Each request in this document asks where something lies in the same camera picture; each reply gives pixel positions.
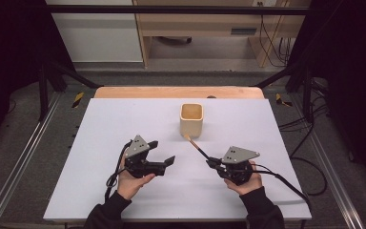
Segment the white table surface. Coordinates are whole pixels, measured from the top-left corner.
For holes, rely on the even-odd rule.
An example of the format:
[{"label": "white table surface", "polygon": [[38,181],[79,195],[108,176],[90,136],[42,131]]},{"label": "white table surface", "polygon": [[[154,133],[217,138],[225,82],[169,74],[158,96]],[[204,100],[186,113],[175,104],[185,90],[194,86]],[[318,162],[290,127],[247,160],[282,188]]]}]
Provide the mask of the white table surface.
[{"label": "white table surface", "polygon": [[[247,212],[238,194],[226,187],[205,157],[180,135],[183,103],[203,105],[203,131],[194,141],[206,154],[221,158],[230,146],[257,151],[257,164],[281,174],[300,190],[267,99],[93,98],[44,219],[86,219],[97,203],[104,202],[105,183],[121,149],[141,135],[147,142],[159,141],[147,160],[176,158],[165,176],[156,177],[132,199],[122,213],[125,221],[243,220]],[[285,219],[311,218],[305,201],[280,180],[270,175],[262,175],[262,179],[268,198]]]}]

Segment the hand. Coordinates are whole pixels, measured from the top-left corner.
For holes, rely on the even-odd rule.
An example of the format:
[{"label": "hand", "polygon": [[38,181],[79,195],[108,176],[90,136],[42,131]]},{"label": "hand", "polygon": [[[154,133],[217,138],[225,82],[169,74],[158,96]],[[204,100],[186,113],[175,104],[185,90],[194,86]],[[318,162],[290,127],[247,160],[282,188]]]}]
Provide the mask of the hand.
[{"label": "hand", "polygon": [[[254,171],[256,170],[256,166],[254,161],[249,160],[249,163],[252,164],[252,168]],[[229,189],[232,189],[236,191],[238,194],[245,195],[247,193],[250,193],[253,190],[256,190],[258,188],[261,188],[263,186],[261,182],[261,175],[259,173],[252,173],[251,177],[249,178],[249,181],[237,186],[236,184],[232,183],[230,180],[224,178],[225,183],[227,184],[227,187]]]},{"label": "hand", "polygon": [[[123,156],[120,168],[124,168],[124,160]],[[124,199],[130,200],[140,188],[144,187],[144,184],[149,183],[154,177],[155,174],[149,174],[142,178],[135,178],[128,171],[123,171],[118,175],[117,193]]]}]

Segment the black curtain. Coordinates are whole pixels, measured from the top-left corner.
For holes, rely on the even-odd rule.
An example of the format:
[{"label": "black curtain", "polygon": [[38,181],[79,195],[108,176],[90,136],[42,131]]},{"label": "black curtain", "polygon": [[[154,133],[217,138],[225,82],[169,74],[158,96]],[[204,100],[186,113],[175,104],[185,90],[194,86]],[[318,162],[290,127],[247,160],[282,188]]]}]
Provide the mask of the black curtain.
[{"label": "black curtain", "polygon": [[[0,124],[10,94],[38,81],[42,64],[55,60],[74,71],[60,33],[47,11],[26,10],[28,4],[46,5],[44,0],[0,0]],[[61,81],[61,73],[48,69],[50,79]]]},{"label": "black curtain", "polygon": [[[330,2],[315,0],[312,4],[334,10],[336,3]],[[306,18],[290,64],[299,60],[329,15]],[[351,154],[366,166],[366,1],[343,1],[304,57],[312,77],[327,79],[335,123]],[[302,75],[292,75],[290,81],[300,83]]]}]

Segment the beige cup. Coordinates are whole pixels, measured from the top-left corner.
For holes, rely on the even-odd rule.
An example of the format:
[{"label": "beige cup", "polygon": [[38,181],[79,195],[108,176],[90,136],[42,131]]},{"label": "beige cup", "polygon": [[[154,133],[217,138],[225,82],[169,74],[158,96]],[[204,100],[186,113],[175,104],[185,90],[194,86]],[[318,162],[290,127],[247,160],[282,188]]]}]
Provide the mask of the beige cup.
[{"label": "beige cup", "polygon": [[203,128],[203,106],[197,103],[185,103],[180,110],[180,134],[199,137]]}]

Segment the jacket sleeve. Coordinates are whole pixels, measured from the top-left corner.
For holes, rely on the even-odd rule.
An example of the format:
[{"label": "jacket sleeve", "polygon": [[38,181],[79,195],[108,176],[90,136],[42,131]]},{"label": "jacket sleeve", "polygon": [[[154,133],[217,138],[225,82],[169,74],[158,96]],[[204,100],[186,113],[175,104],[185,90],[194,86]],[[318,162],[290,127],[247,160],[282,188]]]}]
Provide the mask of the jacket sleeve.
[{"label": "jacket sleeve", "polygon": [[239,197],[248,211],[247,220],[251,228],[284,228],[283,215],[280,209],[266,197],[264,187]]},{"label": "jacket sleeve", "polygon": [[84,229],[120,229],[123,226],[121,212],[132,203],[114,192],[103,205],[97,204],[88,215]]}]

